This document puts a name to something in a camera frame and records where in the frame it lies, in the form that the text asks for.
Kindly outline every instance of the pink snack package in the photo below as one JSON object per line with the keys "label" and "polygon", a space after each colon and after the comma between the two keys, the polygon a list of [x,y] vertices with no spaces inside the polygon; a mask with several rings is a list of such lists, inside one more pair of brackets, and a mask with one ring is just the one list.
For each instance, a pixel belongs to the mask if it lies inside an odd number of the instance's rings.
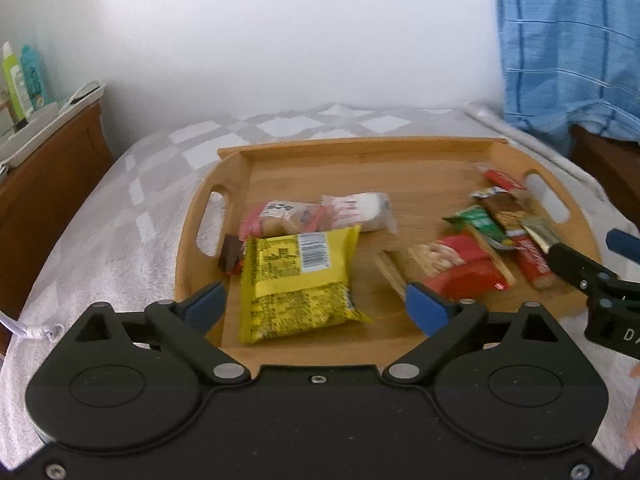
{"label": "pink snack package", "polygon": [[239,238],[273,238],[328,231],[331,229],[329,210],[318,204],[272,200],[249,211],[240,226]]}

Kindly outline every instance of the yellow snack package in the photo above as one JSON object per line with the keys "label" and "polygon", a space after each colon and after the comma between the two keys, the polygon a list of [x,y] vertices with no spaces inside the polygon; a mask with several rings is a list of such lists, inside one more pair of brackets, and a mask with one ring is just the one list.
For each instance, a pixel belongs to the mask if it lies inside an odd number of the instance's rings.
{"label": "yellow snack package", "polygon": [[249,238],[241,277],[240,342],[370,321],[351,302],[349,271],[360,226]]}

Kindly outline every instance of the bed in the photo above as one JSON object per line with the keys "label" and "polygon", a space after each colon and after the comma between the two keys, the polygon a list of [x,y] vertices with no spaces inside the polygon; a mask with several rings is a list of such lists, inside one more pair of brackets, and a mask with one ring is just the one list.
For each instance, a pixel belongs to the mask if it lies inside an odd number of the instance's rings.
{"label": "bed", "polygon": [[[635,267],[604,247],[609,228],[632,233],[635,228],[608,202],[602,188],[485,108],[425,110],[334,104],[250,118],[216,118],[137,142],[107,172],[60,237],[33,285],[20,320],[27,324],[51,320],[69,327],[94,301],[108,301],[116,311],[126,312],[172,298],[184,217],[197,185],[216,164],[219,148],[278,140],[419,135],[510,137],[512,144],[535,156],[569,189],[590,221],[604,264],[629,279],[640,278]],[[553,197],[545,189],[533,191],[551,207]],[[224,209],[222,197],[212,195],[198,234],[198,245],[208,254],[218,241]],[[609,387],[610,407],[595,445],[622,466],[630,454],[622,433],[638,390],[638,384],[628,376],[635,361],[588,343],[582,336],[586,316],[564,320],[563,324]],[[51,349],[48,341],[14,337],[0,370],[0,460],[9,468],[42,445],[24,408],[24,391]]]}

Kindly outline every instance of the barcode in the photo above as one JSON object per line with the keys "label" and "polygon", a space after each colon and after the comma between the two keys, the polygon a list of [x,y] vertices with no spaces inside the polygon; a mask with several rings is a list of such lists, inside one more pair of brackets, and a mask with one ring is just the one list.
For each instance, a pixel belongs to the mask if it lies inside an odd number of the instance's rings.
{"label": "barcode", "polygon": [[314,272],[331,267],[329,246],[324,233],[304,233],[298,235],[302,272]]}

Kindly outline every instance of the green bottle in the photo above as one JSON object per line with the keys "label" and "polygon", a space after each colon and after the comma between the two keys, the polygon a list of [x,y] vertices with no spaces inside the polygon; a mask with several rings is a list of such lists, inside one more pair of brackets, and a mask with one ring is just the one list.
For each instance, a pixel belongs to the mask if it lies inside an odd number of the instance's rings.
{"label": "green bottle", "polygon": [[14,106],[15,118],[20,121],[33,114],[33,105],[24,82],[22,67],[8,41],[2,46],[2,56],[2,72],[11,96],[11,104]]}

